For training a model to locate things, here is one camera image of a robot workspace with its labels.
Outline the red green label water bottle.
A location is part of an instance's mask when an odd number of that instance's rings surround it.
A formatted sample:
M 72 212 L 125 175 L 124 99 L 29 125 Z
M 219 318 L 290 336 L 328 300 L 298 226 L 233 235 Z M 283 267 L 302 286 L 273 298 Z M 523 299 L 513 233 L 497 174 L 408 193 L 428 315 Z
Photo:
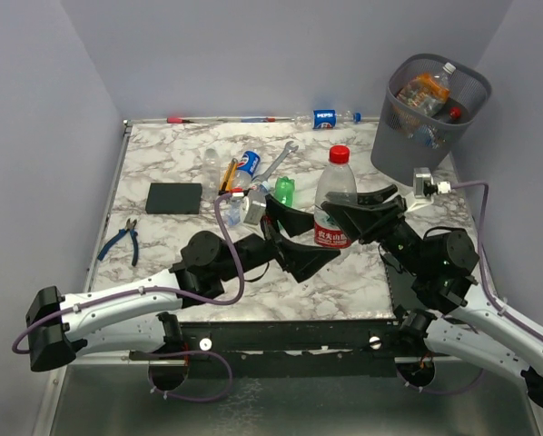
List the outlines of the red green label water bottle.
M 341 144 L 333 145 L 329 162 L 318 182 L 314 202 L 314 242 L 328 248 L 344 249 L 351 241 L 336 222 L 321 208 L 328 201 L 329 193 L 336 193 L 337 201 L 355 204 L 357 185 L 349 165 L 350 149 Z

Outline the green plastic bottle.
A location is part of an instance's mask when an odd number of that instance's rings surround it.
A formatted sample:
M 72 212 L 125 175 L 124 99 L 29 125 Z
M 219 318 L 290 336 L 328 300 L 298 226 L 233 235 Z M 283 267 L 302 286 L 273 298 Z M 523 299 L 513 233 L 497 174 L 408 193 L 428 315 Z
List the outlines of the green plastic bottle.
M 295 194 L 295 180 L 288 176 L 276 180 L 273 196 L 280 203 L 292 207 Z

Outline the blue label water bottle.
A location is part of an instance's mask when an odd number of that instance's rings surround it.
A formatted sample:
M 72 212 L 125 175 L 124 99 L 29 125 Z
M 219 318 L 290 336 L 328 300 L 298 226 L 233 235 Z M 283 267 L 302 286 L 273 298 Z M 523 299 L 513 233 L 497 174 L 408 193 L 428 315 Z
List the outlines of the blue label water bottle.
M 448 141 L 444 130 L 427 124 L 417 127 L 410 135 L 410 139 L 431 149 L 439 149 Z

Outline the large orange label bottle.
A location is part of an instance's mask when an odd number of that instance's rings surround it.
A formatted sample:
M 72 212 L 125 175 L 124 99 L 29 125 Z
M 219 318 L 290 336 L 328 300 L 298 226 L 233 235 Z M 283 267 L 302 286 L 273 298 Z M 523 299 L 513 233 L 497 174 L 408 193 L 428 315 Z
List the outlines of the large orange label bottle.
M 436 73 L 419 74 L 397 94 L 397 99 L 416 112 L 432 117 L 449 99 L 449 79 L 456 71 L 452 63 L 445 63 Z

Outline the red label clear bottle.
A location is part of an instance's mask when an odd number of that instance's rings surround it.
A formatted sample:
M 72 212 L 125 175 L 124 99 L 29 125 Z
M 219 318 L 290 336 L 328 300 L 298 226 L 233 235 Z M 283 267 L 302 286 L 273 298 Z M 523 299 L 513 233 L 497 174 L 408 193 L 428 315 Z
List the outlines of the red label clear bottle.
M 458 124 L 462 116 L 461 109 L 457 106 L 442 109 L 433 117 L 436 124 Z

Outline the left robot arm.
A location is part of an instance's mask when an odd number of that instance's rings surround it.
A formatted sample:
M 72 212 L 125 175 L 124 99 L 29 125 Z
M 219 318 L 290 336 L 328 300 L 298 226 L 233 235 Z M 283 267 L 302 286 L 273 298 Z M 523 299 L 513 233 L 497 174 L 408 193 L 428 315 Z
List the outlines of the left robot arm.
M 183 353 L 176 312 L 200 304 L 230 306 L 244 294 L 248 271 L 279 264 L 297 282 L 304 282 L 340 255 L 340 250 L 304 245 L 284 237 L 295 221 L 313 219 L 270 199 L 263 213 L 262 233 L 234 241 L 225 224 L 220 231 L 200 231 L 181 250 L 181 260 L 146 279 L 98 292 L 61 293 L 48 286 L 37 292 L 25 315 L 26 329 L 12 346 L 28 355 L 32 372 L 62 368 L 76 358 L 99 352 L 129 351 L 164 359 Z M 26 349 L 20 349 L 26 341 Z

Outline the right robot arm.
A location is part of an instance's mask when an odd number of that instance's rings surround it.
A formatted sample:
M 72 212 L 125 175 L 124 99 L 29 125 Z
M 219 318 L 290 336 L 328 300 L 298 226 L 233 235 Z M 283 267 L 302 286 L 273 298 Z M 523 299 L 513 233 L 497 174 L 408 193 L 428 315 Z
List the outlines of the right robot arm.
M 455 191 L 449 182 L 427 179 L 411 194 L 362 205 L 346 193 L 328 193 L 321 209 L 360 244 L 378 243 L 413 276 L 422 309 L 398 333 L 409 355 L 428 349 L 525 383 L 528 397 L 543 409 L 543 326 L 489 290 L 479 241 L 463 229 L 421 237 L 406 213 Z

